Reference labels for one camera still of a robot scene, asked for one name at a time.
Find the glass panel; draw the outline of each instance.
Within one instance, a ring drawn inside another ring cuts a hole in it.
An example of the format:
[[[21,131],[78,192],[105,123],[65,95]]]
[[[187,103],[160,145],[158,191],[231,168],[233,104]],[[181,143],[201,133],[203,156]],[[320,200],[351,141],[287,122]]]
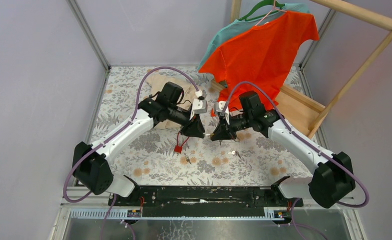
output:
[[[343,214],[338,210],[295,210],[296,222],[317,228],[329,240],[349,240]],[[71,218],[65,240],[98,240],[102,219]],[[138,240],[264,240],[302,239],[293,226],[277,227],[266,220],[140,220],[132,225]],[[299,228],[309,240],[323,240],[319,234]],[[107,220],[104,240],[132,239],[129,228],[119,220]]]

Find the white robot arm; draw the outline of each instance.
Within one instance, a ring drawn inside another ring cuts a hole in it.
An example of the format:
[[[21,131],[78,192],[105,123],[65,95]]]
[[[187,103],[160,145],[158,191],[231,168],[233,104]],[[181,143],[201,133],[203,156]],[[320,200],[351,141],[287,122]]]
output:
[[[95,195],[109,192],[128,197],[134,190],[135,182],[127,176],[112,174],[109,166],[132,141],[166,119],[181,124],[180,133],[184,136],[203,138],[204,128],[199,114],[207,111],[206,101],[203,97],[199,97],[194,101],[198,108],[194,108],[195,105],[193,105],[191,110],[181,109],[177,107],[180,89],[181,87],[173,83],[167,83],[156,100],[149,97],[139,104],[134,120],[124,131],[118,133],[130,121],[130,118],[91,145],[79,143],[75,148],[74,164],[93,146],[103,144],[103,147],[91,154],[88,160],[77,168],[74,176]],[[284,124],[274,110],[266,111],[255,92],[250,91],[240,95],[240,101],[243,113],[235,116],[228,114],[220,116],[219,124],[211,135],[211,140],[232,140],[237,137],[237,131],[252,128],[288,149],[309,169],[313,177],[282,179],[277,184],[283,197],[287,199],[313,198],[319,205],[329,208],[355,188],[351,177],[306,145],[306,142],[313,145],[316,143],[299,133],[287,120],[285,120],[287,125]],[[215,111],[222,111],[223,106],[223,102],[216,104]],[[302,136],[303,140],[295,137],[295,134],[288,131],[287,127]],[[320,146],[318,148],[353,172],[351,160],[345,153],[334,154]]]

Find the orange t-shirt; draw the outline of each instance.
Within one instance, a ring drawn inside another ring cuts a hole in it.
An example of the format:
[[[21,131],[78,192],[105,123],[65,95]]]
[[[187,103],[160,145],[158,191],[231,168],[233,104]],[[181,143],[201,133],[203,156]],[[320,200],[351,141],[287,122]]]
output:
[[[274,100],[290,72],[299,46],[309,39],[319,40],[314,16],[288,10],[281,17],[254,26],[220,45],[199,72],[213,74],[218,83],[226,81],[228,88],[220,92],[218,101],[226,101],[229,91],[242,81],[256,84]],[[241,109],[238,96],[250,90],[258,93],[266,109],[272,109],[268,99],[248,84],[234,92],[228,107]]]

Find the lavender wall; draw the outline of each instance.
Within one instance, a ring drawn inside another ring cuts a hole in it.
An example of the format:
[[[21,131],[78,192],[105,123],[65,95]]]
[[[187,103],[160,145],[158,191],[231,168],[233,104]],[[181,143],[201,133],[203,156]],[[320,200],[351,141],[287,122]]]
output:
[[[104,70],[65,0],[0,1],[0,239],[46,239]]]
[[[212,37],[229,24],[231,0],[78,0],[83,14],[112,65],[198,64]],[[243,0],[241,14],[259,0]],[[320,26],[328,8],[307,3]],[[268,7],[255,14],[269,12]],[[310,42],[300,48],[299,63]]]
[[[350,2],[392,17],[392,1]],[[329,103],[387,33],[337,14],[305,68],[314,99]],[[368,239],[392,239],[392,43],[334,106],[323,128],[331,149],[351,156],[355,175],[370,191],[370,204],[359,210]],[[357,193],[363,201],[359,187]]]

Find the wooden clothes rack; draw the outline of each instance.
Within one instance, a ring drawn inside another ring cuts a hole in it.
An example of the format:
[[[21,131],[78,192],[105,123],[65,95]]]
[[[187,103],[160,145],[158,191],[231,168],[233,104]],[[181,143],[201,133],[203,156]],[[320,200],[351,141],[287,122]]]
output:
[[[300,132],[312,138],[319,126],[324,121],[331,108],[339,99],[349,90],[349,88],[361,77],[374,60],[384,51],[392,41],[392,18],[379,13],[367,10],[354,4],[342,0],[310,0],[312,2],[324,5],[338,12],[347,14],[364,22],[370,23],[382,29],[389,31],[388,35],[358,68],[347,83],[340,89],[331,102],[324,106],[315,100],[295,91],[287,85],[281,87],[276,101],[279,103],[278,109],[291,122],[291,124]],[[233,0],[231,7],[231,19],[233,22],[240,15],[241,0]],[[220,91],[224,87],[212,80],[212,88]]]

